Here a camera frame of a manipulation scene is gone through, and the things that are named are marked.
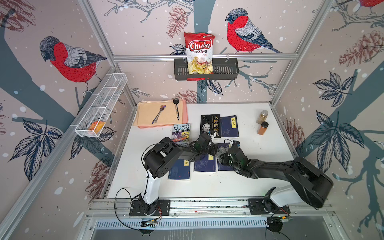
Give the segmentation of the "Treehouse colourful paperback book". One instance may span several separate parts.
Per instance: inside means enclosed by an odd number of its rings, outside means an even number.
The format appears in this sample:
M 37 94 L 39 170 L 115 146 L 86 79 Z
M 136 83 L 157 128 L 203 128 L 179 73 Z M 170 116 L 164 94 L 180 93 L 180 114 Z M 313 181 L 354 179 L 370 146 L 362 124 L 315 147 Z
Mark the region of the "Treehouse colourful paperback book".
M 190 124 L 173 125 L 171 139 L 174 143 L 181 146 L 186 146 L 190 142 Z

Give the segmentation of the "grey striped cloth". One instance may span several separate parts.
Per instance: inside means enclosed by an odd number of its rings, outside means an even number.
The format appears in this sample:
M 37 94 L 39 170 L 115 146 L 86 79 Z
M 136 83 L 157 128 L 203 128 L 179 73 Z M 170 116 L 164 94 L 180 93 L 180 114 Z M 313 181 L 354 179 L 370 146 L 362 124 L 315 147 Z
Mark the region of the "grey striped cloth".
M 216 157 L 217 157 L 218 162 L 221 165 L 223 165 L 223 166 L 229 166 L 230 165 L 230 163 L 229 163 L 230 157 L 229 157 L 228 153 L 217 152 Z

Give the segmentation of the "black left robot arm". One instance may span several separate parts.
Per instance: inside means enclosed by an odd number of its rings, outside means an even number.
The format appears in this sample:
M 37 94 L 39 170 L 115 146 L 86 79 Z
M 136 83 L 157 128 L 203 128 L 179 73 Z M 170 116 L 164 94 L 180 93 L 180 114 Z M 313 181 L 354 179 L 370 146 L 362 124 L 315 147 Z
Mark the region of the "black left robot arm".
M 198 161 L 205 155 L 215 155 L 217 146 L 208 134 L 201 134 L 196 141 L 178 145 L 169 137 L 150 146 L 142 155 L 142 164 L 147 171 L 147 184 L 140 200 L 144 207 L 156 207 L 159 199 L 160 178 L 166 175 L 177 160 Z

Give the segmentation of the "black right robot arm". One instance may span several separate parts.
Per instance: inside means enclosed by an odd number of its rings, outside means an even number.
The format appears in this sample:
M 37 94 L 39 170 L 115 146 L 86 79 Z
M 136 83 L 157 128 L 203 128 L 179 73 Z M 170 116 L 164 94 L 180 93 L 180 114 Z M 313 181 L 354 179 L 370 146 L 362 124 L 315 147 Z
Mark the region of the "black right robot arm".
M 316 209 L 323 207 L 334 185 L 326 174 L 302 157 L 286 162 L 253 160 L 248 159 L 237 144 L 217 153 L 217 157 L 220 164 L 232 167 L 243 177 L 289 182 L 301 200 Z

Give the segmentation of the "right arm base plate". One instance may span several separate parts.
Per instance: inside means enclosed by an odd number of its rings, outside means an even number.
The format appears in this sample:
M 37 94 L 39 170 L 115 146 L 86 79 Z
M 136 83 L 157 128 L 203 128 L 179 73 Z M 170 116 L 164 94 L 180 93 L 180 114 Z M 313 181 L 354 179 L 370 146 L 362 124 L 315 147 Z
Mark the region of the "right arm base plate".
M 271 200 L 265 200 L 262 198 L 248 199 L 247 206 L 250 209 L 252 215 L 289 215 L 291 213 L 288 206 L 279 207 Z

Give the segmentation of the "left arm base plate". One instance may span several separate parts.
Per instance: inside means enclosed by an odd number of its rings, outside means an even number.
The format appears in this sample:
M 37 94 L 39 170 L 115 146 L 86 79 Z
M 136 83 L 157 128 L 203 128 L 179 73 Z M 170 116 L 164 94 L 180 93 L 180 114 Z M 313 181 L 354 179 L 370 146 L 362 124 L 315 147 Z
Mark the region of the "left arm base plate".
M 170 200 L 156 200 L 152 204 L 147 204 L 144 200 L 133 200 L 129 216 L 130 217 L 160 217 L 169 216 Z

